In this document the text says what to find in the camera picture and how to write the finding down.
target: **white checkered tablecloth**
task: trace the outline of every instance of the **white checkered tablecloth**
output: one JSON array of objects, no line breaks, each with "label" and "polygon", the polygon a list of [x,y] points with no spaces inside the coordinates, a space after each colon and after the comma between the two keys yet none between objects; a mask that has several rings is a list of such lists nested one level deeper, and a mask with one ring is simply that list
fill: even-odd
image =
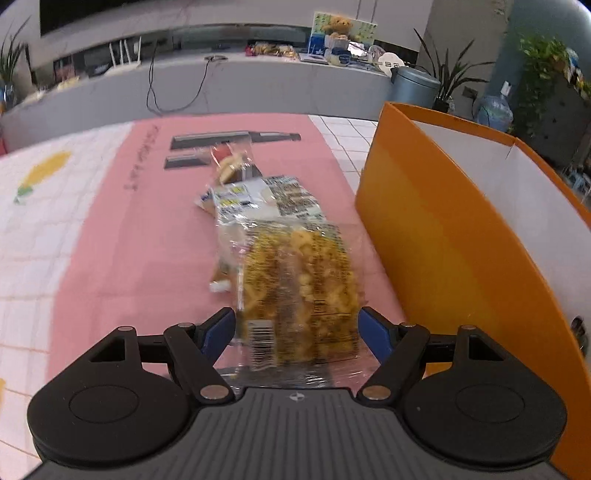
[{"label": "white checkered tablecloth", "polygon": [[[132,124],[68,135],[0,158],[0,478],[25,476],[39,458],[27,405],[45,383],[53,297],[96,192]],[[70,151],[67,164],[16,205],[38,163]]]}]

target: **black tv screen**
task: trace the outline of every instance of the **black tv screen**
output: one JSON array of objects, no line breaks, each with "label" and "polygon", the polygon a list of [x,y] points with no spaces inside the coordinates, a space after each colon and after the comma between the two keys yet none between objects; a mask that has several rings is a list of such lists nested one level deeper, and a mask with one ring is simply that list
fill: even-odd
[{"label": "black tv screen", "polygon": [[41,35],[105,10],[142,0],[40,0]]}]

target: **gray wall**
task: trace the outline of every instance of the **gray wall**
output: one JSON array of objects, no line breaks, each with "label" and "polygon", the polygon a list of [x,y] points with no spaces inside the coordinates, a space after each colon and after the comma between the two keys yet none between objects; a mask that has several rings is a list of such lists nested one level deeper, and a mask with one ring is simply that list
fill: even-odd
[{"label": "gray wall", "polygon": [[[473,63],[495,61],[503,44],[512,4],[513,0],[434,0],[427,32],[435,40],[440,56],[445,55],[446,48],[449,48],[450,61],[455,61],[473,38],[476,41],[464,59]],[[427,45],[434,57],[432,43],[427,41]],[[431,63],[423,49],[419,54],[418,63],[431,69]],[[476,67],[470,71],[470,76],[488,80],[493,68],[494,65]],[[470,83],[466,86],[474,88],[479,93],[486,90],[484,83]],[[453,95],[456,115],[471,118],[472,101],[462,97],[462,91],[463,86]]]},{"label": "gray wall", "polygon": [[517,86],[523,65],[519,36],[531,34],[561,39],[577,52],[583,73],[591,77],[591,12],[577,0],[515,0],[489,92],[498,92],[506,80]]},{"label": "gray wall", "polygon": [[27,17],[22,39],[33,67],[113,39],[189,25],[255,23],[309,27],[314,12],[378,23],[376,37],[418,50],[413,27],[423,32],[433,0],[155,0],[93,15],[40,38],[39,0],[16,0],[0,17],[0,35]]}]

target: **teddy bear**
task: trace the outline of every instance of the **teddy bear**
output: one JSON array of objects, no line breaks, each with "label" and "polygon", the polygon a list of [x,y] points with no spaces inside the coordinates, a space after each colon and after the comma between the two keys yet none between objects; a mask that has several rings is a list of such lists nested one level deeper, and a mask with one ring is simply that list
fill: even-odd
[{"label": "teddy bear", "polygon": [[355,37],[350,34],[352,28],[353,22],[350,19],[340,15],[332,15],[329,24],[325,25],[322,30],[332,38],[348,38],[356,41]]}]

